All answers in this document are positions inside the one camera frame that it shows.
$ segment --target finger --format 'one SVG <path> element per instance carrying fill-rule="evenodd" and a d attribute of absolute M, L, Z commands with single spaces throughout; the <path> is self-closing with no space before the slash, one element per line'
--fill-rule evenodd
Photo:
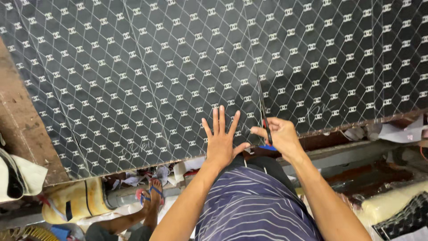
<path fill-rule="evenodd" d="M 218 109 L 213 109 L 213 133 L 214 136 L 218 134 Z"/>
<path fill-rule="evenodd" d="M 208 126 L 208 122 L 205 118 L 202 118 L 202 126 L 205 129 L 205 133 L 207 133 L 207 137 L 212 137 L 213 134 L 211 133 L 211 129 Z"/>
<path fill-rule="evenodd" d="M 229 134 L 234 135 L 236 131 L 236 127 L 238 126 L 239 117 L 241 116 L 240 111 L 236 111 L 235 116 L 233 117 L 232 125 L 230 125 Z"/>
<path fill-rule="evenodd" d="M 266 129 L 261 128 L 261 127 L 252 127 L 251 128 L 251 133 L 256 134 L 258 136 L 264 137 L 264 138 L 268 138 L 268 133 L 266 132 Z"/>
<path fill-rule="evenodd" d="M 272 125 L 281 126 L 281 124 L 283 124 L 284 121 L 286 121 L 286 120 L 279 119 L 279 118 L 276 118 L 276 117 L 268 117 L 267 118 L 267 122 L 269 123 L 269 125 L 272 124 Z"/>
<path fill-rule="evenodd" d="M 219 133 L 224 134 L 226 122 L 224 120 L 224 106 L 223 105 L 220 105 L 220 120 L 218 121 L 218 123 L 220 125 Z"/>
<path fill-rule="evenodd" d="M 243 152 L 246 148 L 250 147 L 251 144 L 248 142 L 244 142 L 241 145 L 235 147 L 233 149 L 233 158 L 235 158 L 236 155 L 238 155 L 239 153 Z"/>
<path fill-rule="evenodd" d="M 269 124 L 269 129 L 270 130 L 279 130 L 279 126 L 275 125 L 275 124 Z"/>

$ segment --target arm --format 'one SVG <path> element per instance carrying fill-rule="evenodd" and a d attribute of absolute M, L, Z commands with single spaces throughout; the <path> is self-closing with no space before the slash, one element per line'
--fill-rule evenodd
<path fill-rule="evenodd" d="M 218 110 L 213 109 L 214 133 L 211 133 L 207 121 L 202 119 L 208 137 L 207 159 L 195 178 L 163 217 L 153 232 L 151 241 L 189 240 L 215 178 L 238 153 L 250 146 L 245 142 L 235 149 L 232 148 L 233 135 L 239 116 L 240 112 L 237 111 L 227 134 L 225 133 L 224 106 L 220 106 L 220 119 Z"/>
<path fill-rule="evenodd" d="M 308 198 L 315 222 L 325 240 L 372 240 L 364 226 L 322 178 L 300 145 L 294 125 L 287 120 L 268 118 L 273 146 L 291 163 Z M 251 132 L 267 138 L 266 130 Z"/>

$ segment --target dark pants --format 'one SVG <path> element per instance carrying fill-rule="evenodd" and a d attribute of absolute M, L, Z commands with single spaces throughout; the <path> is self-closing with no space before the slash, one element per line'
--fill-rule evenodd
<path fill-rule="evenodd" d="M 240 166 L 245 166 L 244 164 L 244 157 L 242 155 L 237 155 L 232 162 L 225 167 L 217 176 L 214 182 L 217 181 L 217 179 L 225 172 L 232 171 L 235 168 L 238 168 Z M 296 190 L 293 187 L 293 184 L 291 183 L 290 179 L 285 174 L 284 170 L 282 169 L 281 165 L 271 157 L 254 157 L 247 161 L 247 167 L 258 170 L 261 172 L 266 172 L 271 177 L 277 179 L 280 183 L 282 183 L 284 186 L 286 186 L 292 193 L 294 193 L 297 196 Z"/>
<path fill-rule="evenodd" d="M 149 241 L 152 231 L 148 226 L 142 226 L 133 231 L 128 241 Z M 97 223 L 91 224 L 85 234 L 86 241 L 117 241 L 118 236 L 110 234 Z"/>

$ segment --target left hand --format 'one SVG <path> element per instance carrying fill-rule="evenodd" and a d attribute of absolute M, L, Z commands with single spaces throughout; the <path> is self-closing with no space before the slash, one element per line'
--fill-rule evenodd
<path fill-rule="evenodd" d="M 240 115 L 240 111 L 236 111 L 229 133 L 227 134 L 225 132 L 226 124 L 223 105 L 220 106 L 220 119 L 218 109 L 213 109 L 213 133 L 211 133 L 207 120 L 202 118 L 202 125 L 204 126 L 208 138 L 207 160 L 204 164 L 211 168 L 218 168 L 218 171 L 221 171 L 232 162 L 236 155 L 244 151 L 245 148 L 250 147 L 250 143 L 248 142 L 240 144 L 235 149 L 232 146 L 233 136 L 235 134 Z"/>

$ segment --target hand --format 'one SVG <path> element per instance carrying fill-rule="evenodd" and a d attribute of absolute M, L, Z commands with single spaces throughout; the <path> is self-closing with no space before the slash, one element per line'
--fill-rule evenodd
<path fill-rule="evenodd" d="M 267 118 L 273 146 L 282 154 L 282 157 L 293 164 L 305 160 L 306 154 L 300 145 L 296 130 L 291 121 L 276 117 Z M 268 144 L 268 133 L 264 128 L 252 127 L 251 133 L 264 137 Z"/>
<path fill-rule="evenodd" d="M 213 109 L 213 133 L 208 126 L 207 120 L 202 118 L 202 125 L 208 137 L 207 160 L 204 164 L 211 168 L 218 168 L 221 171 L 229 165 L 236 155 L 241 153 L 245 148 L 250 147 L 248 142 L 244 142 L 233 149 L 232 141 L 238 125 L 241 113 L 236 111 L 229 133 L 225 132 L 224 106 L 220 106 L 220 120 L 218 118 L 218 109 Z"/>

